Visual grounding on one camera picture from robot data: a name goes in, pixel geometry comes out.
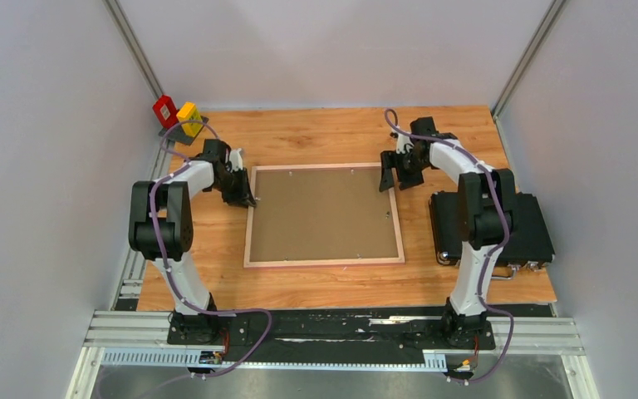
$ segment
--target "yellow block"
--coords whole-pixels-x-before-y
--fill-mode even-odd
[[[197,111],[197,106],[193,102],[185,102],[182,108],[177,111],[177,119],[181,121],[196,120],[201,121],[202,116]],[[203,125],[201,123],[185,123],[182,125],[182,130],[189,137],[196,137],[199,131],[202,130]]]

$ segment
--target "red block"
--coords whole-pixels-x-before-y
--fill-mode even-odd
[[[160,96],[153,105],[153,111],[155,112],[155,116],[158,117],[158,121],[160,121],[160,124],[165,129],[169,129],[172,125],[179,122],[177,119],[177,108],[174,107],[172,98],[169,96]]]

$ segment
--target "metal bracket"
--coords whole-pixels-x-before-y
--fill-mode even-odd
[[[512,280],[517,275],[517,271],[519,270],[520,265],[518,265],[518,264],[509,264],[508,267],[510,268],[510,274],[508,276],[496,276],[496,275],[493,275],[493,277],[491,277],[490,279],[491,280]]]

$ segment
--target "white wall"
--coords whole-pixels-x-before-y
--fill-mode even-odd
[[[502,123],[601,397],[638,397],[638,2],[570,2]]]
[[[489,104],[550,0],[121,0],[160,84],[210,108]]]
[[[103,2],[0,2],[0,398],[64,396],[120,275],[153,100]]]

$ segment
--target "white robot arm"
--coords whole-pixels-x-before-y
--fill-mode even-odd
[[[385,114],[397,146],[395,151],[383,151],[380,155],[383,166],[380,190],[395,184],[392,169],[397,172],[401,190],[424,183],[422,170],[426,167],[441,169],[459,185],[458,230],[463,254],[456,286],[447,299],[443,328],[444,336],[455,346],[467,345],[473,335],[486,327],[484,299],[503,250],[502,242],[515,227],[513,174],[478,161],[454,135],[439,133],[430,117],[413,121],[411,133],[407,133],[390,122],[388,112]],[[507,231],[503,230],[497,205],[501,207]]]
[[[221,140],[205,140],[203,151],[187,162],[186,169],[178,175],[171,179],[161,178],[166,179],[162,184],[158,184],[158,179],[139,181],[133,186],[130,246],[152,261],[163,275],[168,288],[174,293],[174,309],[177,313],[199,314],[199,310],[190,307],[190,304],[204,310],[215,310],[213,298],[199,278],[189,252],[194,237],[190,201],[201,191],[217,189],[227,204],[255,206],[242,155],[242,150],[231,150]],[[155,192],[155,206],[158,211],[167,211],[165,217],[150,214],[149,195],[156,184],[159,187]],[[152,217],[158,218],[169,268],[165,268]]]

